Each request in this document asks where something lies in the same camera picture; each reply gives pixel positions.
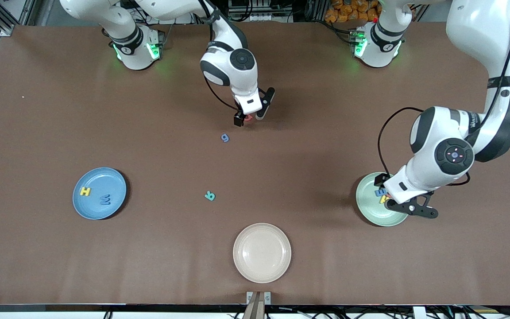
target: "green led light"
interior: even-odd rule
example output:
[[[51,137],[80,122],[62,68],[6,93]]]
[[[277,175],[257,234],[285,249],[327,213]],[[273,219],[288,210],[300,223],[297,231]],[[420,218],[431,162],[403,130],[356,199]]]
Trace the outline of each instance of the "green led light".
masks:
[[[156,60],[160,57],[160,52],[158,51],[158,46],[156,44],[150,45],[147,43],[147,49],[149,50],[153,60]]]
[[[121,61],[121,56],[120,56],[119,51],[117,50],[116,46],[113,45],[113,48],[115,49],[115,52],[117,53],[117,59]]]
[[[361,57],[363,55],[363,52],[365,51],[365,48],[367,46],[367,39],[363,39],[363,41],[356,45],[355,47],[355,54],[358,57]]]
[[[401,43],[402,43],[402,41],[399,41],[399,42],[398,42],[398,44],[397,44],[397,48],[395,48],[395,54],[393,55],[393,57],[397,56],[397,54],[398,54],[398,49],[399,49],[399,47],[401,46]]]

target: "black cable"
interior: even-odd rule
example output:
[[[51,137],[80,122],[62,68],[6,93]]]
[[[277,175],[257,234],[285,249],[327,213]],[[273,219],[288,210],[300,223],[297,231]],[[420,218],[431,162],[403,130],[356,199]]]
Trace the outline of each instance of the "black cable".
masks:
[[[109,34],[104,28],[101,28],[101,34],[103,34],[104,36],[107,36],[109,38]],[[108,47],[113,48],[113,41],[110,41],[108,43]]]
[[[111,309],[107,310],[104,314],[104,319],[112,319],[113,318],[113,311]]]
[[[469,174],[469,172],[467,171],[466,172],[466,180],[464,180],[463,182],[461,183],[451,183],[451,184],[447,184],[446,186],[462,186],[462,185],[465,185],[467,183],[469,183],[469,181],[471,180],[471,176]]]
[[[220,97],[218,96],[218,94],[216,94],[214,92],[214,90],[212,89],[212,85],[210,85],[210,82],[208,81],[208,79],[206,79],[206,77],[204,77],[204,80],[206,81],[206,84],[208,85],[208,87],[210,88],[210,91],[212,91],[212,94],[214,94],[214,96],[216,97],[216,99],[218,99],[221,103],[223,103],[224,105],[226,105],[227,107],[231,108],[231,109],[234,109],[235,111],[239,111],[239,109],[237,107],[234,107],[232,105],[229,105],[227,103],[225,103],[222,99],[220,99]]]
[[[336,36],[338,37],[338,39],[342,40],[342,42],[344,43],[348,43],[348,44],[359,44],[359,42],[352,42],[352,41],[348,41],[344,38],[342,38],[342,36],[338,33],[338,31],[334,31],[334,34],[336,34]]]
[[[437,307],[437,306],[434,306],[436,309],[440,310],[448,319],[455,319],[455,316],[452,315],[452,310],[450,309],[450,307],[444,307],[442,306],[441,308],[440,307]]]
[[[200,2],[200,4],[202,5],[202,8],[204,9],[204,13],[206,14],[206,18],[210,18],[210,12],[208,11],[208,8],[206,7],[206,4],[204,4],[204,1],[203,0],[198,0],[198,2]],[[212,35],[214,34],[213,32],[213,27],[212,25],[210,24],[210,41],[212,40]],[[219,96],[218,94],[216,94],[214,92],[214,89],[212,89],[212,85],[210,85],[210,82],[208,81],[208,79],[206,77],[204,77],[204,80],[206,81],[206,84],[208,85],[208,88],[210,89],[210,91],[212,92],[212,94],[214,94],[214,96],[216,97],[216,99],[218,99],[222,104],[224,104],[225,106],[231,108],[231,109],[234,109],[235,111],[239,111],[239,109],[235,106],[232,106],[232,105],[229,105],[228,103],[225,103]]]
[[[483,317],[483,315],[481,315],[480,313],[475,311],[472,307],[470,307],[470,306],[463,306],[463,307],[466,308],[468,311],[471,311],[472,313],[474,313],[475,315],[477,315],[481,319],[487,319],[486,317]]]
[[[334,27],[333,25],[331,24],[327,24],[326,21],[322,21],[322,20],[310,20],[309,22],[318,22],[319,24],[322,24],[323,26],[325,26],[326,28],[332,30],[332,31],[336,31],[336,32],[339,32],[341,34],[350,34],[350,31],[348,30],[342,30],[342,29],[338,29],[336,27]]]
[[[318,317],[319,315],[325,315],[326,317],[328,317],[328,319],[333,319],[330,315],[328,315],[327,313],[325,312],[318,312],[317,314],[315,314],[312,319],[316,319],[316,317]]]
[[[139,16],[141,16],[141,18],[143,18],[143,23],[146,25],[146,26],[151,26],[151,24],[148,24],[147,22],[147,18],[145,16],[143,16],[142,12],[139,10],[139,4],[137,4],[137,2],[135,0],[130,0],[131,4],[133,5],[133,8],[137,11],[137,13],[139,14]]]
[[[495,95],[493,96],[493,100],[491,101],[491,105],[489,105],[489,109],[487,110],[487,113],[485,114],[485,117],[483,118],[483,121],[481,121],[481,124],[479,125],[479,128],[483,127],[483,125],[485,124],[485,122],[489,118],[489,115],[491,114],[491,111],[492,111],[493,107],[495,106],[495,103],[496,103],[497,98],[499,96],[499,92],[501,91],[502,81],[505,78],[506,69],[507,69],[507,67],[509,65],[509,60],[510,60],[510,48],[509,48],[509,53],[507,53],[507,55],[506,55],[505,64],[503,65],[503,70],[501,72],[501,77],[499,78],[499,83],[497,85],[497,89],[495,91]]]
[[[423,110],[417,109],[416,107],[403,107],[402,109],[399,109],[397,112],[393,113],[393,115],[391,115],[387,119],[387,121],[385,121],[385,123],[381,127],[381,130],[379,131],[379,136],[377,137],[377,151],[379,152],[379,160],[381,160],[381,164],[383,165],[383,168],[385,169],[385,172],[388,175],[390,175],[389,174],[389,169],[387,169],[387,165],[385,164],[385,161],[383,160],[383,155],[381,154],[381,135],[383,135],[383,131],[384,131],[385,127],[387,126],[387,124],[389,123],[389,121],[391,121],[393,119],[393,117],[395,117],[397,114],[399,114],[402,111],[405,111],[407,109],[412,109],[413,111],[418,111],[420,113],[423,112]]]
[[[242,14],[242,17],[239,20],[233,20],[230,17],[228,17],[228,19],[233,22],[243,22],[247,20],[247,18],[249,18],[252,13],[253,13],[253,0],[249,0],[247,6],[245,7],[245,14]]]
[[[436,319],[440,319],[440,317],[438,316],[438,314],[434,311],[434,309],[432,309],[431,307],[427,306],[426,307],[426,310],[430,311],[430,313],[432,313],[433,315],[435,315]]]

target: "green plate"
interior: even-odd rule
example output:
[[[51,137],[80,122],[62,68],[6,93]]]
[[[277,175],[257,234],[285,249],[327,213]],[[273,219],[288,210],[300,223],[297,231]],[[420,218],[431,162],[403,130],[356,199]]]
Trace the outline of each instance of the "green plate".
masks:
[[[370,222],[384,227],[396,226],[404,222],[408,215],[388,210],[381,204],[381,198],[375,195],[375,190],[379,188],[374,185],[375,176],[379,174],[380,172],[373,172],[361,180],[355,199],[359,210]]]

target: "blue plate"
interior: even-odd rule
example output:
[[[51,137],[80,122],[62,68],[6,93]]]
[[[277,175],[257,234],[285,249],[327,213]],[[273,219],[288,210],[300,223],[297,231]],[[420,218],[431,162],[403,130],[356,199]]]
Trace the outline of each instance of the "blue plate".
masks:
[[[127,184],[115,169],[100,167],[87,172],[76,184],[72,203],[83,218],[99,220],[112,216],[125,201]]]

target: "black button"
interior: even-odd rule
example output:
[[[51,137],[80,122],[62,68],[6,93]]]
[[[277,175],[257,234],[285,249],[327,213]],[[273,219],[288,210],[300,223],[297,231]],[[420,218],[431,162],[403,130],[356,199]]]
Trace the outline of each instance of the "black button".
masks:
[[[467,166],[470,166],[473,162],[473,151],[471,149],[466,149],[466,159],[465,159],[465,162],[464,162],[464,165],[467,167]]]
[[[438,144],[438,147],[436,149],[436,159],[437,161],[443,161],[445,159],[446,154],[446,142],[442,141]]]
[[[231,53],[229,60],[238,70],[251,70],[255,67],[253,54],[246,49],[237,49]]]
[[[448,175],[457,175],[460,172],[463,172],[465,170],[465,167],[463,165],[457,165],[453,163],[444,162],[440,164],[440,169],[442,172]]]

